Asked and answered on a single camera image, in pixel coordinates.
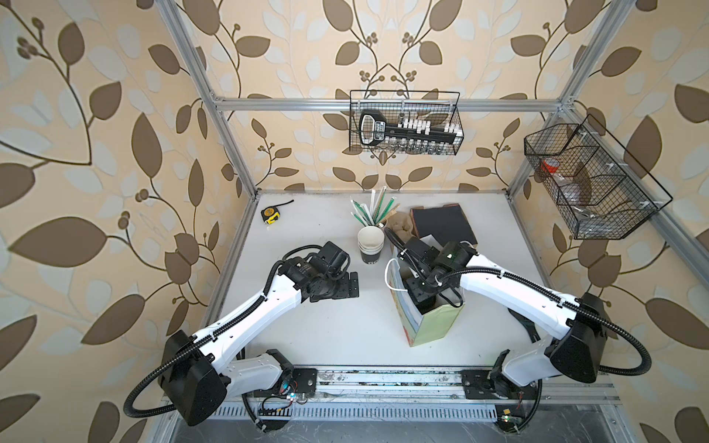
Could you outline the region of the painted paper gift bag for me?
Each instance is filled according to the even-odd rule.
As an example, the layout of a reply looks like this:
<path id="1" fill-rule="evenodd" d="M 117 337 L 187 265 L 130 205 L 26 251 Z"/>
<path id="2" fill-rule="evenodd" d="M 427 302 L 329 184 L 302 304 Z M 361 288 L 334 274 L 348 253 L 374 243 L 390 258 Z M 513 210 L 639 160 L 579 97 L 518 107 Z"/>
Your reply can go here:
<path id="1" fill-rule="evenodd" d="M 404 251 L 404 242 L 391 230 L 385 232 L 391 243 L 393 258 L 385 267 L 384 282 L 393 296 L 406 340 L 411 347 L 431 343 L 446 336 L 454 321 L 462 312 L 463 305 L 448 305 L 440 298 L 435 305 L 415 305 L 404 280 L 412 277 L 409 266 L 399 258 Z"/>

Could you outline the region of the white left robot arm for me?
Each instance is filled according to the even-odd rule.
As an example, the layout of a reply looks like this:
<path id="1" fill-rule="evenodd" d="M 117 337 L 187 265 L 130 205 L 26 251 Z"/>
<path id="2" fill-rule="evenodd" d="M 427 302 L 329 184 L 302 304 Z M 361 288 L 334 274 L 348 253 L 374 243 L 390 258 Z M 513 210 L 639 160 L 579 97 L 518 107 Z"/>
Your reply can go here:
<path id="1" fill-rule="evenodd" d="M 279 351 L 246 359 L 240 354 L 276 319 L 308 301 L 358 297 L 358 275 L 350 264 L 350 256 L 332 242 L 289 251 L 244 304 L 191 335 L 174 333 L 162 363 L 127 395 L 124 414 L 147 419 L 177 412 L 197 426 L 231 396 L 270 389 L 288 395 L 293 366 Z"/>

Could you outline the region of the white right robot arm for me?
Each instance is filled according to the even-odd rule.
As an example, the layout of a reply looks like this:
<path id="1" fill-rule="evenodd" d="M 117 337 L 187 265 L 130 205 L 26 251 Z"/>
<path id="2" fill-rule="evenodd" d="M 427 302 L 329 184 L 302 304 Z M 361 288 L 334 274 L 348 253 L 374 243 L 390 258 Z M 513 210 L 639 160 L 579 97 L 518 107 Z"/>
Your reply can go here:
<path id="1" fill-rule="evenodd" d="M 467 241 L 450 242 L 437 249 L 415 237 L 403 241 L 390 228 L 383 232 L 398 258 L 413 271 L 411 289 L 424 295 L 441 295 L 447 290 L 477 293 L 546 331 L 545 337 L 524 349 L 501 352 L 487 378 L 476 383 L 480 391 L 512 399 L 525 387 L 547 378 L 565 376 L 590 384 L 596 382 L 599 373 L 638 377 L 651 369 L 650 352 L 633 334 L 609 319 L 599 297 L 590 293 L 575 297 L 536 284 L 500 267 Z M 602 365 L 611 333 L 637 351 L 639 364 L 630 368 Z"/>

